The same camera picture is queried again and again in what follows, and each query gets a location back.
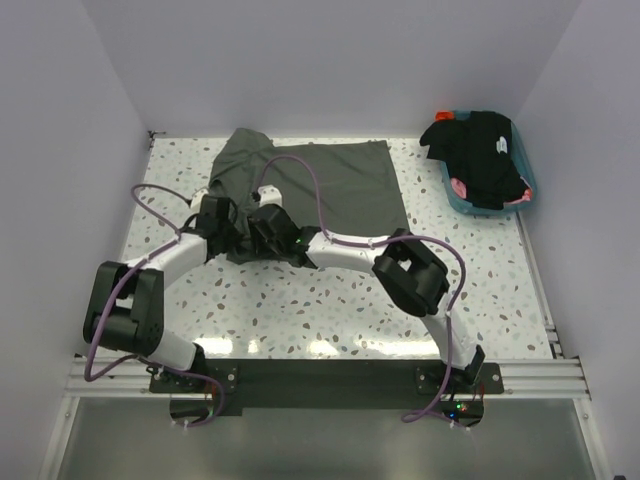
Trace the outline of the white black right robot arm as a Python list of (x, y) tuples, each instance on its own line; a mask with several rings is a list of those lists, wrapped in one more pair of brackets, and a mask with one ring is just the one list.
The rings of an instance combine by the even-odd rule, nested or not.
[(469, 392), (481, 380), (485, 354), (469, 335), (455, 309), (448, 268), (428, 247), (428, 239), (398, 229), (389, 237), (354, 237), (299, 227), (277, 204), (259, 207), (248, 217), (254, 249), (297, 268), (343, 269), (371, 274), (392, 303), (422, 321), (435, 341), (448, 386)]

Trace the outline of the grey t shirt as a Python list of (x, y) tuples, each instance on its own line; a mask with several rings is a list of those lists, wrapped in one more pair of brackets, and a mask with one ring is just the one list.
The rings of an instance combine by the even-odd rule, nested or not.
[[(353, 236), (384, 236), (409, 227), (386, 141), (276, 146), (263, 133), (237, 129), (214, 158), (210, 192), (233, 199), (240, 216), (253, 210), (259, 185), (277, 187), (299, 227), (324, 224)], [(248, 260), (259, 261), (249, 240)]]

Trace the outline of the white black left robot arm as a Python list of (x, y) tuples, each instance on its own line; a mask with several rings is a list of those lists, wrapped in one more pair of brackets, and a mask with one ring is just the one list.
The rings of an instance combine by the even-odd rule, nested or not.
[(185, 392), (209, 376), (204, 351), (164, 326), (165, 289), (191, 270), (239, 244), (239, 210), (228, 197), (204, 195), (194, 225), (175, 230), (171, 241), (127, 263), (107, 261), (96, 273), (83, 338), (89, 345), (84, 378), (93, 382), (128, 359), (170, 373)]

